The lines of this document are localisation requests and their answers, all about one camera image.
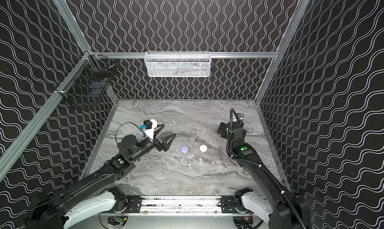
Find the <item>wire basket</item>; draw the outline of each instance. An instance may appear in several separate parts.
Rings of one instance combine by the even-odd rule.
[[[115,60],[92,55],[65,90],[59,93],[75,109],[99,109],[100,104],[107,100],[106,90],[116,68]]]
[[[210,51],[147,51],[144,62],[151,77],[208,77]]]

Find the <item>black mesh basket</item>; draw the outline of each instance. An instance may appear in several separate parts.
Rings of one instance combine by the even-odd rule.
[[[75,109],[99,109],[107,98],[106,90],[116,69],[115,60],[92,55],[60,94]]]

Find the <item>marble tabletop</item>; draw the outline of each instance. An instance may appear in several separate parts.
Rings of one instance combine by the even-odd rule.
[[[216,134],[220,122],[229,121],[230,108],[245,115],[245,141],[280,180],[253,101],[119,101],[90,173],[118,153],[114,137],[122,123],[131,121],[140,126],[144,120],[155,119],[166,125],[157,136],[160,141],[165,135],[177,136],[167,152],[152,150],[135,162],[131,173],[114,183],[126,194],[233,195],[238,189],[250,187],[262,195],[249,174],[228,158],[226,139]],[[126,124],[117,133],[118,142],[129,134],[136,135],[138,140],[144,138],[135,126]],[[199,150],[202,144],[208,146],[207,152]],[[187,154],[180,151],[183,145],[189,147]]]

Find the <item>white mesh basket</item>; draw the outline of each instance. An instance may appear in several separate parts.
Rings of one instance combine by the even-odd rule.
[[[144,57],[148,76],[208,77],[210,51],[147,51]]]

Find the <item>black wall with white wavy lines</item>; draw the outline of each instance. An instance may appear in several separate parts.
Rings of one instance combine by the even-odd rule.
[[[82,54],[51,0],[0,0],[0,155]],[[0,228],[18,227],[37,193],[79,179],[110,109],[60,102],[0,182]]]
[[[92,50],[276,51],[298,0],[67,0]]]
[[[312,228],[384,227],[384,0],[312,0],[262,99]]]
[[[254,99],[271,59],[213,59],[209,77],[149,77],[144,60],[117,60],[111,82],[126,99]]]

